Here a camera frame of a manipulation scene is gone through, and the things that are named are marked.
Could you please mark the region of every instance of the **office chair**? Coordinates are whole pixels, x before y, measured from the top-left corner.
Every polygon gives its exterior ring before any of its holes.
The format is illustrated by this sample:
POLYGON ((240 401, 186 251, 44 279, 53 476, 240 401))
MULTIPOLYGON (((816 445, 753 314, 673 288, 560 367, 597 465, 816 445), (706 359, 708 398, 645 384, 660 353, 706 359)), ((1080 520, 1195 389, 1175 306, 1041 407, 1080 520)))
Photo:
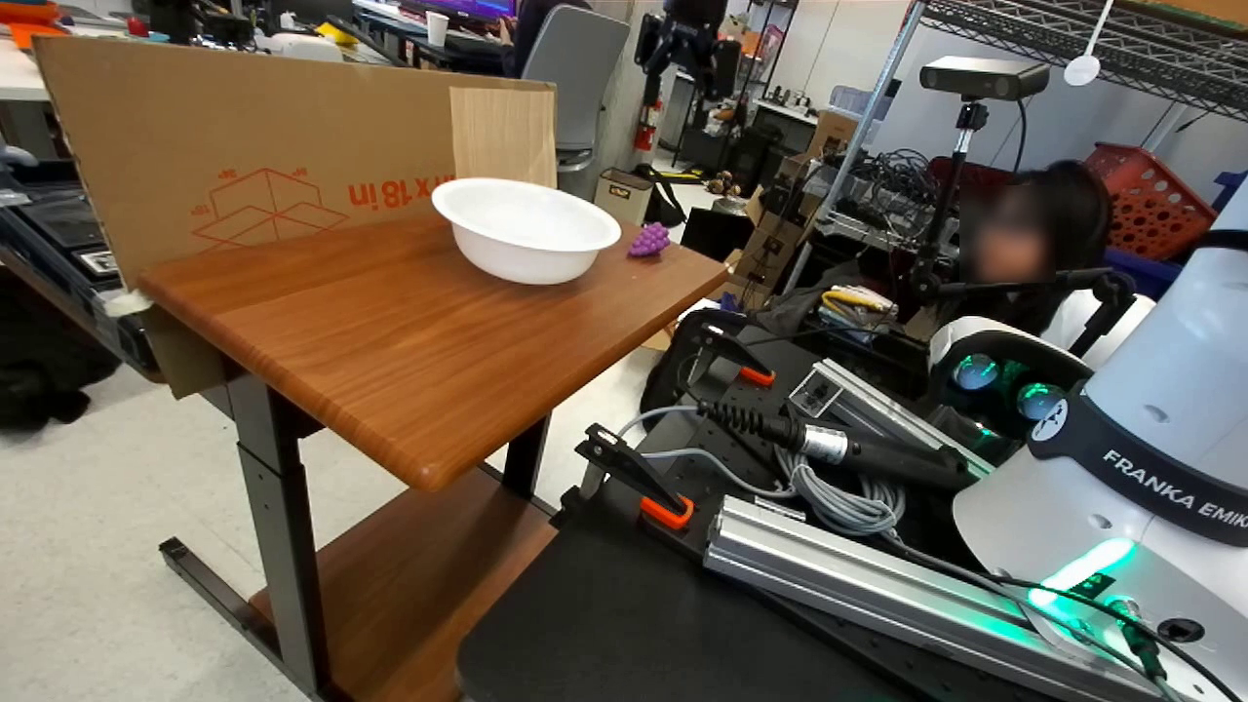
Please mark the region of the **office chair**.
POLYGON ((521 65, 521 78, 559 85, 552 143, 560 192, 593 192, 597 123, 624 37, 628 25, 559 4, 521 65))

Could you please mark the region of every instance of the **wooden table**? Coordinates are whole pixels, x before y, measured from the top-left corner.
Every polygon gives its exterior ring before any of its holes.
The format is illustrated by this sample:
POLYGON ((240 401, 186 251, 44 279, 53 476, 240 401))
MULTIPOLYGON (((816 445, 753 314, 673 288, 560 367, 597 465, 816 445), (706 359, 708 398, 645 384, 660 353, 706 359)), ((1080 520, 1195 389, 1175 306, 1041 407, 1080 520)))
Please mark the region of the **wooden table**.
POLYGON ((143 294, 240 367, 213 398, 237 427, 270 588, 240 602, 182 543, 161 552, 315 700, 455 693, 455 640, 551 543, 473 468, 513 442, 504 485, 529 494, 547 415, 716 283, 689 251, 628 260, 616 246, 575 284, 521 288, 415 227, 161 264, 143 294), (446 494, 403 494, 315 567, 298 461, 315 427, 446 494))

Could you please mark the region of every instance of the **cardboard box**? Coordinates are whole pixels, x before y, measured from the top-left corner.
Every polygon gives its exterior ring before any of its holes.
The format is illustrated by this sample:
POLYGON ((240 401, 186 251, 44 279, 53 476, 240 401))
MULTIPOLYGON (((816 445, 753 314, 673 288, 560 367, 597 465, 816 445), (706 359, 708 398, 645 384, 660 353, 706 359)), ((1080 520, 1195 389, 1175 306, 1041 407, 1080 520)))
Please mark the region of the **cardboard box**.
MULTIPOLYGON (((130 284, 199 251, 363 224, 411 218, 441 246, 435 185, 559 176, 552 89, 536 82, 110 38, 39 43, 39 69, 130 284)), ((168 384, 203 388, 211 357, 170 320, 147 329, 168 384)))
POLYGON ((812 138, 812 149, 806 149, 806 160, 824 160, 824 156, 846 149, 855 140, 855 134, 859 134, 855 115, 824 111, 816 138, 812 138))
POLYGON ((768 298, 781 279, 786 272, 796 251, 806 242, 806 227, 786 224, 773 210, 762 214, 753 227, 753 240, 732 270, 737 288, 747 288, 753 298, 768 298))

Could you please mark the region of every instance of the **wall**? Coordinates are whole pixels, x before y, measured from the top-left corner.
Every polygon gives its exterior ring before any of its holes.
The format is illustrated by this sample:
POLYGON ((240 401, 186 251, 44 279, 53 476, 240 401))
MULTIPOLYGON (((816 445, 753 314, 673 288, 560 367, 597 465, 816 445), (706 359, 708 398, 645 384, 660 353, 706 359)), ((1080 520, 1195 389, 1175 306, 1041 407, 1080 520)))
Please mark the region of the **wall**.
MULTIPOLYGON (((870 89, 902 15, 906 0, 803 0, 775 65, 775 82, 812 93, 816 106, 827 106, 832 85, 870 89)), ((919 89, 919 65, 941 56, 1005 50, 919 29, 898 69, 906 85, 890 111, 890 123, 875 134, 875 149, 919 149, 928 156, 952 154, 958 103, 919 89)), ((1053 69, 1049 89, 1031 103, 1031 149, 1023 164, 1044 168, 1053 160, 1083 160, 1095 140, 1144 143, 1166 111, 1171 103, 1162 98, 1108 82, 1067 89, 1062 69, 1053 69)), ((1005 103, 989 106, 989 124, 976 138, 971 160, 1009 168, 1019 134, 1019 111, 1005 103)), ((1197 195, 1213 198, 1217 172, 1248 168, 1248 124, 1200 119, 1195 129, 1171 138, 1158 156, 1197 195)))
POLYGON ((130 0, 68 0, 68 4, 91 10, 97 15, 130 13, 130 0))
MULTIPOLYGON (((877 129, 875 149, 919 149, 928 156, 952 154, 958 98, 919 89, 919 65, 941 56, 1005 56, 954 37, 919 29, 906 64, 902 64, 902 98, 893 103, 890 123, 877 129)), ((1023 168, 1044 168, 1053 160, 1083 160, 1095 140, 1147 143, 1162 124, 1171 103, 1095 82, 1072 89, 1062 82, 1062 65, 1049 75, 1049 89, 1031 98, 1031 140, 1023 168)), ((989 124, 976 138, 971 160, 1009 168, 1019 149, 1019 111, 989 103, 989 124)), ((1186 134, 1175 134, 1158 154, 1197 195, 1217 195, 1217 172, 1248 168, 1248 124, 1230 119, 1200 119, 1186 134)))
POLYGON ((597 154, 602 154, 597 164, 624 168, 630 156, 630 124, 645 93, 645 75, 630 64, 630 46, 637 46, 645 13, 664 13, 664 0, 590 0, 590 10, 628 25, 624 56, 607 78, 607 106, 606 106, 602 140, 597 140, 597 154))

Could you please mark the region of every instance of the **table leg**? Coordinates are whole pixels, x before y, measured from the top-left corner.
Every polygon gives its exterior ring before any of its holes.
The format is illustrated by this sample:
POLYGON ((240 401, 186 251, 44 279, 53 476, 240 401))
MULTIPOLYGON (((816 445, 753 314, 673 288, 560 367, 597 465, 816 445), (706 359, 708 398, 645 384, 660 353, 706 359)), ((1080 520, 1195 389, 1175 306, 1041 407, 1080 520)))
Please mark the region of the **table leg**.
POLYGON ((182 543, 168 537, 161 552, 168 567, 247 631, 247 640, 255 640, 307 700, 341 700, 329 676, 307 479, 298 449, 298 439, 307 427, 259 379, 234 379, 227 388, 227 409, 237 427, 237 455, 261 543, 273 626, 264 626, 182 543))
POLYGON ((504 465, 504 489, 529 501, 537 489, 543 449, 547 449, 547 427, 551 416, 537 416, 529 431, 521 431, 504 465))

